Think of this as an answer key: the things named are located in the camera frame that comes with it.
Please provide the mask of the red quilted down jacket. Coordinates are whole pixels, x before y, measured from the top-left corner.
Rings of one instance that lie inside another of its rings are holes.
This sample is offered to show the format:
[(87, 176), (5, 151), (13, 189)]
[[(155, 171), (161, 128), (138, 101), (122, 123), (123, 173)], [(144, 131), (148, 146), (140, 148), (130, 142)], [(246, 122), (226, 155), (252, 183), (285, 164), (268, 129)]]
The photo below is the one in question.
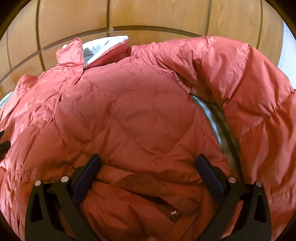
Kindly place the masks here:
[(102, 169), (79, 208), (103, 240), (194, 240), (218, 209), (195, 168), (234, 176), (203, 109), (216, 104), (245, 183), (263, 183), (276, 240), (295, 213), (295, 90), (250, 44), (222, 37), (104, 53), (75, 38), (57, 65), (24, 75), (1, 108), (1, 211), (24, 239), (37, 180), (59, 181), (93, 154)]

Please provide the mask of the green white checked bedsheet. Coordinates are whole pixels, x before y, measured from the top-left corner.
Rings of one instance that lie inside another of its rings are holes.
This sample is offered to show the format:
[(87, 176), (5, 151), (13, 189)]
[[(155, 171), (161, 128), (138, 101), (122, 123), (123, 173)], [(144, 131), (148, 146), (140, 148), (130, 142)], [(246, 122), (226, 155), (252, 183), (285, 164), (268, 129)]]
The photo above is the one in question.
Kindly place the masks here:
[(230, 132), (224, 114), (216, 104), (207, 103), (199, 97), (191, 95), (195, 104), (203, 109), (210, 125), (216, 135), (220, 149), (226, 155), (228, 164), (234, 177), (244, 183), (244, 177), (240, 164), (240, 151), (236, 139)]

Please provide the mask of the wooden panelled wardrobe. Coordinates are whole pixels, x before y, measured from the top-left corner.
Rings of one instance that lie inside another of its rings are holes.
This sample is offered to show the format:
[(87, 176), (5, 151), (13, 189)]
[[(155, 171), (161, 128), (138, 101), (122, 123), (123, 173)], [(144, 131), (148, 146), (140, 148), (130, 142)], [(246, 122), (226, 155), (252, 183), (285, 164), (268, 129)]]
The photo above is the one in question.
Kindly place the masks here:
[(54, 67), (56, 51), (75, 37), (116, 35), (128, 35), (131, 45), (222, 36), (253, 45), (277, 64), (283, 20), (266, 1), (30, 1), (1, 38), (1, 95), (24, 74)]

